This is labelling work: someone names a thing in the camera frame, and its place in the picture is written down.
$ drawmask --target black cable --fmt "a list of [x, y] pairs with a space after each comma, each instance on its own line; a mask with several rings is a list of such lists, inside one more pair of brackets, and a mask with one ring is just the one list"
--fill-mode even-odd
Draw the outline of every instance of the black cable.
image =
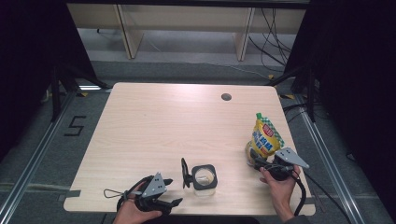
[[106, 216], [107, 216], [107, 214], [105, 214], [105, 215], [102, 217], [102, 222], [101, 222], [101, 224], [104, 224], [104, 223], [105, 223]]
[[296, 210], [294, 211], [294, 216], [297, 217], [300, 214], [301, 209], [303, 208], [304, 204], [305, 204], [305, 200], [306, 200], [306, 189], [304, 187], [304, 184], [301, 182], [300, 178], [295, 177], [294, 175], [290, 175], [291, 178], [293, 178], [297, 185], [300, 187], [301, 189], [301, 200], [299, 202], [299, 204], [297, 205]]
[[267, 67], [265, 64], [264, 64], [264, 62], [262, 61], [262, 66], [264, 66], [266, 69], [268, 69], [268, 70], [270, 70], [270, 71], [274, 71], [274, 72], [283, 72], [283, 71], [279, 71], [279, 70], [276, 70], [276, 69], [272, 69], [272, 68], [269, 68], [269, 67]]
[[[268, 30], [269, 30], [268, 36], [267, 36], [267, 37], [265, 37], [265, 35], [262, 34], [262, 35], [264, 36], [264, 38], [265, 38], [265, 43], [268, 42], [268, 43], [270, 43], [272, 46], [274, 46], [274, 47], [276, 47], [276, 48], [281, 48], [281, 49], [283, 49], [282, 47], [279, 46], [279, 44], [278, 44], [278, 45], [275, 45], [275, 44], [273, 44], [273, 43], [268, 39], [268, 37], [270, 36], [270, 34], [272, 34], [273, 37], [274, 37], [274, 39], [277, 40], [277, 36], [275, 36], [275, 35], [274, 35], [274, 32], [273, 32], [273, 26], [276, 25], [276, 24], [275, 24], [274, 13], [273, 13], [273, 22], [271, 23], [271, 26], [270, 26], [270, 23], [269, 23], [268, 20], [267, 20], [267, 17], [265, 16], [263, 10], [262, 10], [262, 15], [264, 16], [265, 22], [267, 23]], [[291, 52], [291, 49], [289, 49], [287, 46], [285, 46], [285, 49], [283, 49], [283, 50], [288, 51], [288, 52]]]
[[298, 104], [298, 105], [288, 105], [283, 107], [283, 112], [288, 113], [290, 110], [296, 108], [296, 107], [301, 107], [301, 106], [306, 106], [306, 104]]
[[306, 172], [304, 172], [305, 176], [308, 177], [312, 182], [314, 182], [314, 184], [316, 184], [318, 186], [318, 188], [320, 188], [324, 194], [326, 194], [327, 197], [329, 197], [329, 199], [335, 204], [335, 206], [337, 206], [337, 208], [341, 211], [341, 213], [344, 215], [344, 217], [346, 217], [346, 220], [349, 224], [351, 224], [350, 219], [346, 213], [346, 211], [344, 211], [344, 209], [340, 206], [340, 204], [338, 204], [338, 202], [335, 201], [335, 199], [330, 196], [330, 194], [317, 182], [315, 181], [309, 174], [307, 174]]
[[137, 187], [139, 186], [141, 183], [144, 183], [150, 179], [152, 179], [153, 175], [149, 175], [144, 177], [143, 179], [141, 179], [139, 182], [137, 182], [135, 185], [133, 185], [128, 191], [125, 190], [125, 192], [123, 193], [123, 196], [120, 197], [119, 201], [117, 202], [117, 212], [120, 210], [122, 203], [127, 200], [128, 195]]
[[[275, 21], [275, 17], [276, 17], [276, 8], [273, 8], [273, 20]], [[291, 49], [289, 47], [287, 47], [286, 45], [284, 45], [282, 43], [282, 41], [279, 40], [279, 38], [277, 38], [277, 31], [276, 31], [276, 23], [274, 22], [274, 31], [275, 33], [273, 33], [274, 39], [276, 40], [276, 43], [279, 45], [283, 45], [283, 47], [285, 47], [288, 51], [291, 51]]]
[[256, 43], [254, 43], [254, 41], [251, 39], [251, 37], [249, 36], [248, 39], [251, 41], [251, 43], [253, 43], [254, 46], [256, 46], [256, 48], [261, 51], [262, 53], [266, 54], [268, 57], [272, 58], [273, 60], [275, 60], [277, 63], [280, 63], [282, 66], [285, 66], [284, 63], [282, 63], [280, 60], [278, 60], [277, 58], [275, 58], [274, 56], [272, 56], [270, 53], [268, 53], [267, 51], [265, 51], [264, 49], [260, 48]]
[[297, 118], [299, 115], [301, 115], [301, 114], [303, 114], [303, 113], [305, 113], [305, 112], [306, 112], [306, 110], [305, 110], [305, 111], [301, 111], [300, 113], [294, 115], [291, 119], [288, 120], [288, 123], [290, 123], [292, 120], [294, 120], [294, 119]]

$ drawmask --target gray carpet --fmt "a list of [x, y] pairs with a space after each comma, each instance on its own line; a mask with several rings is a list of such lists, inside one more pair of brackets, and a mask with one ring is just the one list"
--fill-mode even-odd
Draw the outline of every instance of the gray carpet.
[[[202, 83], [202, 84], [233, 84], [260, 86], [268, 82], [257, 74], [242, 72], [231, 67], [211, 64], [189, 63], [106, 63], [92, 62], [94, 70], [102, 81], [114, 84], [120, 81], [128, 82], [159, 82], [159, 83]], [[269, 71], [262, 66], [237, 66], [238, 69], [253, 71], [267, 77], [276, 77], [281, 73]], [[81, 84], [91, 84], [85, 80]], [[279, 94], [289, 94], [292, 78], [276, 89]], [[30, 188], [24, 194], [21, 203], [10, 223], [111, 223], [114, 214], [68, 213], [63, 209], [62, 196], [72, 184], [74, 176], [81, 163], [87, 145], [90, 142], [94, 128], [105, 106], [108, 93], [89, 93], [86, 97], [76, 97], [66, 111], [63, 123], [51, 143], [49, 150], [41, 162], [31, 182]], [[292, 99], [281, 99], [283, 106], [294, 105]], [[367, 223], [393, 223], [376, 197], [370, 183], [365, 178], [361, 168], [346, 157], [347, 148], [339, 136], [336, 127], [328, 118], [326, 111], [315, 106], [316, 124], [320, 133], [332, 152], [338, 169], [343, 174], [348, 187], [356, 197], [361, 213]], [[13, 148], [0, 165], [0, 183], [2, 190], [0, 199], [7, 197], [7, 183], [14, 183], [27, 164], [30, 156], [38, 145], [41, 137], [50, 124], [51, 102], [44, 103], [26, 130], [21, 142]], [[78, 130], [68, 128], [74, 116], [85, 116], [77, 119], [75, 124], [84, 126], [79, 136], [65, 136]], [[292, 109], [287, 114], [289, 126], [295, 146], [301, 157], [311, 166], [306, 170], [319, 184], [339, 202], [316, 146], [305, 127], [299, 109]], [[325, 211], [317, 206], [317, 212], [309, 219], [313, 223], [347, 223], [342, 213], [329, 198], [308, 179], [308, 187], [314, 190], [322, 200]], [[280, 223], [277, 217], [256, 217], [260, 223]]]

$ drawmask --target cable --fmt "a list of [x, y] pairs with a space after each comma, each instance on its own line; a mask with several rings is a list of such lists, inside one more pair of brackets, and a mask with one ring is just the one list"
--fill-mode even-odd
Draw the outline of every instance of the cable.
[[349, 224], [351, 224], [351, 221], [349, 219], [349, 217], [347, 216], [346, 211], [344, 211], [344, 209], [340, 206], [340, 204], [338, 204], [338, 202], [335, 201], [335, 199], [330, 196], [330, 194], [317, 182], [315, 181], [309, 174], [307, 174], [306, 172], [304, 172], [305, 176], [308, 177], [312, 182], [314, 182], [314, 184], [316, 184], [318, 186], [318, 188], [320, 188], [324, 194], [326, 194], [326, 196], [335, 204], [335, 206], [337, 206], [337, 208], [341, 211], [341, 213], [344, 215], [344, 217], [346, 217], [346, 220]]
[[[274, 35], [274, 32], [272, 31], [273, 26], [276, 26], [274, 11], [273, 11], [273, 22], [271, 23], [271, 26], [270, 26], [270, 23], [269, 23], [268, 20], [267, 20], [267, 17], [266, 17], [265, 14], [264, 14], [263, 9], [262, 9], [262, 15], [264, 16], [265, 22], [267, 23], [268, 30], [269, 30], [268, 36], [267, 36], [267, 37], [265, 37], [265, 35], [262, 34], [262, 36], [264, 36], [264, 38], [265, 38], [265, 43], [268, 42], [268, 43], [270, 43], [272, 46], [274, 46], [274, 47], [276, 47], [276, 48], [281, 48], [281, 47], [279, 46], [279, 43], [278, 43], [278, 45], [275, 45], [275, 44], [273, 44], [273, 43], [268, 39], [268, 37], [270, 36], [270, 34], [272, 34], [273, 37], [274, 37], [274, 39], [277, 40], [277, 35]], [[288, 51], [288, 52], [291, 51], [291, 49], [289, 49], [289, 48], [288, 48], [287, 46], [285, 46], [283, 43], [282, 43], [282, 45], [285, 47], [285, 49], [283, 49], [283, 48], [281, 48], [281, 49], [286, 50], [286, 51]]]
[[306, 106], [306, 104], [289, 105], [289, 106], [283, 107], [283, 112], [285, 112], [287, 114], [292, 109], [297, 108], [297, 107], [301, 107], [301, 106]]
[[[162, 51], [161, 51], [160, 49], [158, 49], [149, 39], [147, 39], [147, 41], [148, 41], [149, 44], [150, 44], [152, 47], [154, 47], [156, 50], [158, 50], [159, 52], [162, 52]], [[167, 59], [164, 58], [164, 57], [163, 57], [163, 59], [164, 59], [165, 61], [169, 62], [169, 63], [188, 63], [188, 62], [183, 62], [183, 61], [170, 61], [170, 60], [167, 60]], [[246, 73], [255, 74], [255, 75], [258, 75], [258, 76], [260, 76], [260, 77], [263, 77], [263, 78], [265, 78], [265, 79], [267, 79], [267, 80], [271, 80], [269, 77], [266, 77], [265, 75], [262, 75], [262, 74], [260, 74], [260, 73], [252, 72], [252, 71], [248, 71], [248, 70], [243, 70], [243, 69], [240, 69], [240, 68], [231, 66], [231, 65], [218, 64], [218, 63], [189, 63], [189, 64], [210, 64], [210, 65], [215, 65], [215, 66], [230, 67], [230, 68], [232, 68], [232, 69], [235, 69], [235, 70], [238, 70], [238, 71], [241, 71], [241, 72], [246, 72]]]
[[306, 110], [305, 110], [305, 111], [301, 111], [300, 113], [294, 115], [291, 119], [288, 120], [288, 123], [290, 123], [292, 120], [294, 120], [294, 119], [297, 118], [299, 115], [301, 115], [301, 114], [303, 114], [303, 113], [305, 113], [305, 112], [306, 112]]
[[285, 66], [284, 63], [282, 63], [280, 60], [278, 60], [277, 58], [275, 58], [274, 56], [272, 56], [270, 53], [268, 53], [267, 51], [265, 51], [264, 49], [261, 49], [259, 46], [257, 46], [256, 43], [254, 43], [254, 41], [251, 39], [251, 37], [249, 36], [248, 39], [251, 41], [251, 43], [256, 46], [256, 48], [261, 51], [262, 53], [266, 54], [268, 57], [272, 58], [273, 60], [275, 60], [277, 63], [280, 63], [282, 66]]
[[315, 112], [314, 112], [314, 114], [315, 114], [318, 118], [321, 118], [321, 119], [328, 119], [328, 120], [331, 119], [329, 116], [326, 116], [326, 118], [325, 118], [325, 117], [319, 115], [318, 113], [315, 113]]
[[273, 32], [273, 37], [274, 37], [274, 39], [275, 39], [275, 41], [276, 41], [276, 43], [277, 43], [277, 46], [278, 46], [278, 49], [279, 49], [279, 53], [280, 53], [280, 56], [282, 57], [283, 63], [286, 63], [286, 62], [285, 62], [285, 58], [286, 58], [285, 53], [284, 53], [283, 50], [281, 49], [281, 47], [280, 47], [280, 45], [279, 45], [279, 40], [278, 40], [277, 35], [276, 35], [276, 22], [275, 22], [275, 16], [276, 16], [276, 10], [273, 8], [273, 23], [274, 23], [274, 31], [275, 31], [275, 32]]
[[285, 168], [285, 166], [284, 165], [278, 165], [278, 164], [267, 164], [267, 165], [264, 166], [264, 169], [267, 170], [267, 171], [275, 169], [275, 168]]
[[[120, 197], [120, 196], [121, 196], [121, 197], [119, 198], [119, 201], [117, 202], [117, 212], [119, 212], [122, 203], [125, 202], [125, 200], [128, 199], [128, 195], [131, 194], [131, 193], [133, 193], [133, 190], [134, 190], [137, 186], [139, 186], [141, 183], [144, 183], [144, 182], [146, 182], [146, 181], [152, 179], [152, 177], [153, 177], [152, 175], [146, 176], [145, 178], [139, 180], [139, 182], [137, 182], [136, 184], [134, 184], [129, 190], [125, 190], [124, 192], [118, 192], [118, 191], [115, 191], [115, 190], [113, 190], [113, 189], [104, 189], [104, 190], [103, 190], [103, 194], [105, 195], [105, 198], [108, 198], [108, 199], [110, 199], [110, 198], [115, 198], [115, 197]], [[117, 193], [117, 194], [116, 194], [116, 195], [113, 195], [113, 196], [107, 196], [107, 195], [106, 195], [106, 192], [107, 192], [107, 191], [115, 192], [115, 193]]]
[[105, 223], [106, 216], [107, 216], [107, 214], [105, 214], [105, 215], [102, 217], [102, 222], [101, 222], [101, 224], [104, 224], [104, 223]]
[[[275, 21], [275, 17], [276, 17], [276, 8], [273, 8], [273, 20], [274, 21]], [[289, 47], [287, 47], [286, 45], [284, 45], [282, 43], [282, 41], [280, 41], [279, 38], [277, 37], [276, 22], [274, 22], [274, 31], [275, 31], [275, 33], [273, 33], [273, 36], [274, 36], [274, 39], [276, 40], [276, 43], [279, 46], [279, 49], [285, 50], [285, 49], [280, 47], [280, 45], [283, 45], [283, 47], [285, 47], [288, 51], [291, 51], [291, 49]]]
[[263, 61], [262, 61], [262, 66], [264, 66], [266, 69], [269, 69], [269, 70], [271, 70], [271, 71], [274, 71], [274, 72], [282, 72], [282, 71], [275, 70], [275, 69], [271, 69], [271, 68], [269, 68], [269, 67], [265, 66], [265, 64], [264, 64], [264, 62], [263, 62]]
[[294, 211], [294, 216], [297, 217], [300, 214], [300, 211], [301, 211], [301, 209], [303, 208], [303, 206], [305, 204], [306, 189], [304, 187], [304, 184], [301, 182], [300, 176], [299, 176], [299, 178], [295, 177], [294, 175], [290, 175], [290, 176], [291, 176], [291, 178], [293, 178], [296, 181], [297, 185], [301, 189], [301, 200], [300, 200], [300, 203], [297, 205], [296, 210]]

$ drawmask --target wire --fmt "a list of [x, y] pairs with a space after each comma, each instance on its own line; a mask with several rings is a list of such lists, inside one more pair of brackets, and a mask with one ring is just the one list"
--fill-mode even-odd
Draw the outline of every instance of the wire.
[[269, 69], [269, 70], [274, 71], [274, 72], [282, 72], [282, 71], [275, 70], [275, 69], [271, 69], [271, 68], [267, 67], [267, 66], [264, 64], [264, 61], [263, 61], [263, 60], [262, 60], [262, 66], [264, 66], [266, 69]]
[[[268, 22], [268, 20], [267, 20], [267, 18], [266, 18], [266, 16], [265, 16], [265, 13], [264, 13], [263, 9], [262, 9], [262, 15], [263, 15], [263, 17], [264, 17], [264, 19], [265, 19], [265, 22], [267, 23], [267, 26], [268, 26], [268, 29], [269, 29], [268, 36], [265, 36], [264, 34], [262, 34], [262, 35], [264, 36], [264, 38], [265, 38], [265, 43], [266, 43], [266, 42], [269, 42], [271, 45], [273, 45], [274, 47], [278, 48], [278, 49], [279, 49], [279, 53], [280, 53], [280, 55], [281, 55], [281, 57], [282, 57], [283, 63], [286, 63], [285, 60], [287, 60], [288, 57], [286, 56], [286, 54], [285, 54], [284, 51], [291, 52], [291, 49], [288, 48], [286, 45], [284, 45], [284, 44], [279, 40], [279, 38], [277, 37], [277, 31], [276, 31], [276, 9], [273, 8], [273, 21], [272, 21], [272, 24], [271, 24], [271, 25], [269, 24], [269, 22]], [[268, 40], [268, 37], [270, 36], [270, 34], [273, 35], [274, 40], [276, 41], [277, 45], [273, 44], [271, 41]]]
[[[148, 41], [149, 44], [150, 44], [152, 47], [154, 47], [156, 50], [158, 50], [159, 52], [163, 52], [162, 50], [158, 49], [149, 39], [147, 39], [147, 41]], [[165, 57], [163, 57], [163, 59], [164, 59], [165, 61], [169, 62], [169, 63], [188, 63], [188, 62], [183, 62], [183, 61], [171, 61], [171, 60], [167, 60]], [[260, 73], [257, 73], [257, 72], [252, 72], [252, 71], [248, 71], [248, 70], [244, 70], [244, 69], [240, 69], [240, 68], [237, 68], [237, 67], [234, 67], [234, 66], [231, 66], [231, 65], [226, 65], [226, 64], [218, 64], [218, 63], [189, 63], [189, 64], [210, 64], [210, 65], [215, 65], [215, 66], [230, 67], [230, 68], [232, 68], [232, 69], [235, 69], [235, 70], [238, 70], [238, 71], [241, 71], [241, 72], [246, 72], [246, 73], [255, 74], [255, 75], [258, 75], [258, 76], [260, 76], [260, 77], [263, 77], [263, 78], [265, 78], [265, 79], [267, 79], [267, 80], [271, 80], [269, 77], [266, 77], [266, 76], [263, 75], [263, 74], [260, 74]]]
[[305, 113], [305, 112], [306, 112], [306, 110], [301, 111], [300, 113], [294, 115], [291, 119], [288, 120], [288, 123], [290, 123], [292, 120], [294, 120], [294, 119], [297, 118], [299, 115], [301, 115], [301, 114], [303, 114], [303, 113]]
[[321, 119], [328, 119], [328, 120], [331, 119], [328, 115], [327, 115], [326, 118], [325, 118], [325, 117], [319, 115], [318, 113], [315, 113], [315, 112], [314, 112], [314, 114], [315, 114], [318, 118], [321, 118]]
[[285, 66], [284, 63], [282, 63], [280, 60], [278, 60], [277, 58], [275, 58], [274, 56], [272, 56], [270, 53], [268, 53], [267, 51], [265, 51], [264, 49], [260, 48], [256, 43], [254, 43], [254, 41], [251, 39], [251, 36], [248, 37], [248, 39], [251, 41], [251, 43], [256, 46], [256, 48], [261, 51], [262, 53], [266, 54], [268, 57], [274, 59], [277, 63], [280, 63], [282, 66]]
[[[117, 193], [117, 194], [115, 194], [113, 196], [107, 196], [107, 194], [106, 194], [107, 191], [111, 191], [111, 192]], [[123, 195], [123, 192], [118, 192], [113, 189], [105, 189], [105, 190], [103, 190], [103, 194], [105, 195], [105, 198], [115, 198], [115, 197], [120, 197], [121, 195]]]
[[278, 164], [267, 164], [267, 165], [264, 166], [264, 169], [267, 170], [267, 171], [275, 169], [275, 168], [285, 168], [285, 166], [284, 165], [278, 165]]
[[102, 217], [102, 222], [101, 222], [101, 224], [104, 224], [104, 223], [105, 223], [106, 216], [107, 216], [107, 214], [105, 214], [105, 215]]
[[297, 108], [297, 107], [301, 107], [301, 106], [306, 106], [306, 104], [289, 105], [289, 106], [283, 107], [283, 112], [285, 112], [287, 114], [292, 109]]
[[300, 187], [301, 189], [301, 200], [299, 202], [299, 204], [297, 205], [296, 210], [294, 211], [294, 216], [297, 217], [300, 214], [301, 209], [303, 208], [304, 204], [305, 204], [305, 200], [306, 200], [306, 189], [304, 187], [304, 184], [301, 182], [300, 176], [297, 178], [294, 175], [290, 175], [291, 178], [293, 178], [297, 185]]
[[335, 206], [337, 206], [337, 208], [341, 211], [341, 213], [344, 215], [344, 217], [346, 217], [346, 220], [349, 224], [351, 224], [351, 221], [346, 213], [346, 211], [344, 211], [344, 209], [340, 206], [340, 204], [338, 204], [338, 202], [335, 201], [335, 199], [330, 196], [330, 194], [317, 182], [315, 181], [309, 174], [307, 174], [306, 172], [304, 172], [305, 176], [308, 177], [312, 182], [314, 182], [314, 184], [316, 184], [318, 186], [318, 188], [320, 188], [324, 194], [326, 194], [326, 196], [335, 204]]

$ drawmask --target hole in table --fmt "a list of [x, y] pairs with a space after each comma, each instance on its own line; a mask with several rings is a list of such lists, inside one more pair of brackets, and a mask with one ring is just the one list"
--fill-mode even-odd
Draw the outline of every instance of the hole in table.
[[229, 94], [229, 93], [223, 93], [222, 95], [221, 95], [221, 99], [223, 99], [224, 101], [230, 101], [231, 100], [231, 94]]

